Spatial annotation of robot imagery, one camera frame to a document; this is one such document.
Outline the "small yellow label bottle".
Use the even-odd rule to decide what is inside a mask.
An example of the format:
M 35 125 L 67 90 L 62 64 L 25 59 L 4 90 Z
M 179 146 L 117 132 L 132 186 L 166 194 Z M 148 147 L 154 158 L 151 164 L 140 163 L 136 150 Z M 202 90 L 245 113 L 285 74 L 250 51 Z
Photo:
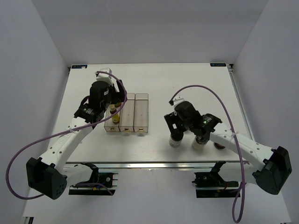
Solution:
M 116 110 L 115 105 L 110 105 L 110 106 L 109 106 L 109 111 L 110 111 L 110 114 L 113 115 L 113 117 L 112 117 L 112 122 L 115 123 L 115 124 L 119 123 L 119 121 L 120 121 L 120 116 L 119 116 L 119 114 L 117 113 L 117 110 Z

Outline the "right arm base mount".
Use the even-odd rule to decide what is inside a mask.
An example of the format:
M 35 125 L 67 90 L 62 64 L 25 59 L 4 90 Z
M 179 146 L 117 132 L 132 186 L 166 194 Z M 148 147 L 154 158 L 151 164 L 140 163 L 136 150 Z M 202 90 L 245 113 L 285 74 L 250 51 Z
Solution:
M 209 172 L 194 173 L 193 185 L 196 188 L 196 198 L 234 198 L 240 197 L 238 193 L 239 183 L 225 181 L 219 175 L 224 161 L 216 162 Z

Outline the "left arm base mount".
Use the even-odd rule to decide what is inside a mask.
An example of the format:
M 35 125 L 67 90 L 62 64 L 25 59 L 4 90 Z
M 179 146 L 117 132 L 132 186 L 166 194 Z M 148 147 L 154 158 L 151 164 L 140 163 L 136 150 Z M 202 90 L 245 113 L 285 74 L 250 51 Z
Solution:
M 81 163 L 91 169 L 92 174 L 88 181 L 70 186 L 69 195 L 74 196 L 113 196 L 118 185 L 118 173 L 99 171 L 91 163 Z

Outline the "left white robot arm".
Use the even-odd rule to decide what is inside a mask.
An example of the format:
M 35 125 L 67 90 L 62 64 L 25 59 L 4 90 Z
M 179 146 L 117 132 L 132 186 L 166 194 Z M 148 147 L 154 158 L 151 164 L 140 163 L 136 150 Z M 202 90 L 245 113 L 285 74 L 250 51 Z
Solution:
M 66 168 L 65 164 L 82 140 L 91 133 L 96 124 L 104 120 L 110 105 L 124 103 L 126 91 L 122 81 L 119 89 L 106 81 L 96 81 L 90 93 L 74 113 L 69 129 L 59 135 L 57 141 L 39 158 L 30 158 L 26 163 L 28 185 L 41 194 L 55 200 L 69 186 L 80 183 L 94 186 L 99 180 L 99 169 L 94 164 L 83 162 Z

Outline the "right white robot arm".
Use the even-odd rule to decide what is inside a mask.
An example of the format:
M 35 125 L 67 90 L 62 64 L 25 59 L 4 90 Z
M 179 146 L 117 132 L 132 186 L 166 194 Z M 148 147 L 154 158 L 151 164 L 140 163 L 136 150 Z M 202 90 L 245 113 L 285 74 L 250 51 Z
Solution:
M 171 146 L 179 146 L 184 132 L 190 131 L 195 135 L 195 146 L 212 141 L 241 154 L 242 158 L 253 165 L 252 176 L 262 190 L 272 195 L 280 192 L 292 172 L 287 149 L 282 146 L 271 148 L 238 134 L 220 118 L 209 113 L 201 115 L 184 99 L 176 98 L 169 103 L 174 109 L 170 114 L 166 114 L 164 119 L 170 131 Z

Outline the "black lid spice jar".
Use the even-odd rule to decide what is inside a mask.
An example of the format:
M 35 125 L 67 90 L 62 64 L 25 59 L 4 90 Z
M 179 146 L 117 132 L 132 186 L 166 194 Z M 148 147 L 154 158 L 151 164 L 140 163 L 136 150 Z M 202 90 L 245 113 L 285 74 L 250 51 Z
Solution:
M 171 147 L 179 147 L 182 142 L 183 136 L 183 134 L 171 134 L 169 138 L 169 145 Z

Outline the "black grinder white bottle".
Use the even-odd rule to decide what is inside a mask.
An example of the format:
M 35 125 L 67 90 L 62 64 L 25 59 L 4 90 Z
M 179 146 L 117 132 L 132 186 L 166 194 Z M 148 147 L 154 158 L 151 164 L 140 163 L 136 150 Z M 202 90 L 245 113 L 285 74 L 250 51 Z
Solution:
M 192 142 L 192 148 L 194 150 L 200 151 L 203 150 L 205 145 L 207 144 L 208 140 L 199 137 L 199 136 L 195 136 L 193 142 Z

